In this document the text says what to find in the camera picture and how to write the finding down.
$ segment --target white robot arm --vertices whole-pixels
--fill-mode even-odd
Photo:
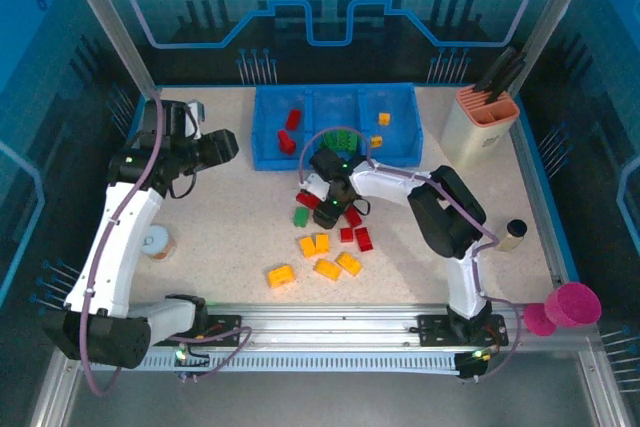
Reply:
[[[440,184],[479,223],[486,216],[453,169],[442,166],[434,172],[415,172],[367,161],[356,155],[345,161],[328,148],[318,150],[310,160],[315,173],[300,187],[321,203],[314,220],[332,228],[338,217],[358,199],[378,197],[410,207],[427,244],[447,259],[449,318],[461,341],[469,340],[491,314],[491,305],[476,285],[471,254],[482,234],[427,184]]]

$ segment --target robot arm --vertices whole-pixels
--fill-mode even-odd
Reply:
[[[148,307],[129,310],[129,292],[142,243],[172,182],[180,175],[226,163],[238,152],[233,133],[218,130],[202,135],[202,104],[163,101],[166,119],[162,148],[151,175],[121,214],[99,259],[89,307],[88,347],[92,362],[136,367],[149,346],[177,333],[187,332],[206,316],[198,298],[170,296]],[[133,185],[140,178],[153,146],[156,124],[153,103],[145,107],[139,145],[128,146],[111,160],[102,219],[84,268],[65,300],[65,310],[48,312],[43,329],[71,359],[79,359],[80,312],[87,295],[87,277],[106,226]]]
[[[430,179],[439,184],[476,221],[484,223],[484,210],[452,168],[415,172],[369,163],[361,155],[345,161],[326,147],[318,150],[310,163],[316,173],[301,188],[321,200],[313,214],[316,223],[332,228],[346,208],[361,198],[378,197],[410,207],[426,243],[448,259],[447,310],[452,329],[466,342],[482,329],[491,305],[476,289],[471,262],[472,247],[482,233],[453,206],[443,206],[445,199],[426,182]]]

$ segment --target orange lego brick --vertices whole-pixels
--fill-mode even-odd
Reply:
[[[328,260],[320,259],[316,262],[315,267],[313,268],[320,275],[324,275],[326,278],[331,279],[333,281],[338,280],[340,277],[340,271],[342,270],[333,262],[329,262]]]
[[[362,266],[351,254],[342,252],[336,259],[336,263],[354,277],[358,275]]]
[[[329,253],[329,234],[316,234],[316,254]]]
[[[311,237],[300,239],[299,243],[300,248],[302,249],[302,255],[306,258],[316,255],[316,245],[313,243],[313,239]]]
[[[283,265],[267,273],[267,282],[269,282],[269,287],[272,289],[293,282],[294,280],[296,280],[296,276],[290,265]]]

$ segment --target small jar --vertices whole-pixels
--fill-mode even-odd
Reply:
[[[507,233],[496,246],[496,250],[501,252],[511,252],[520,245],[527,233],[527,224],[520,219],[513,219],[507,224]]]
[[[176,250],[176,241],[169,231],[161,225],[152,225],[142,241],[142,252],[151,260],[161,261],[168,259]]]

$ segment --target yellow block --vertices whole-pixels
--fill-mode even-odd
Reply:
[[[302,249],[302,255],[307,258],[316,255],[316,246],[311,237],[300,239],[300,248]]]
[[[267,273],[267,282],[269,282],[269,286],[272,289],[293,282],[294,280],[296,280],[296,276],[290,265],[283,265]]]
[[[329,253],[329,234],[316,234],[316,254]]]
[[[382,136],[374,135],[371,137],[371,148],[375,149],[376,147],[380,147],[382,145]]]
[[[391,114],[387,112],[380,112],[378,114],[378,123],[380,125],[389,125],[391,123]]]
[[[333,281],[338,280],[341,271],[340,267],[338,267],[336,264],[324,259],[320,259],[318,262],[316,262],[313,270]]]
[[[360,262],[354,259],[353,256],[351,256],[351,254],[348,254],[346,252],[342,252],[336,259],[336,262],[340,267],[342,267],[344,270],[349,272],[354,277],[358,275],[358,273],[360,272],[360,269],[362,269]]]

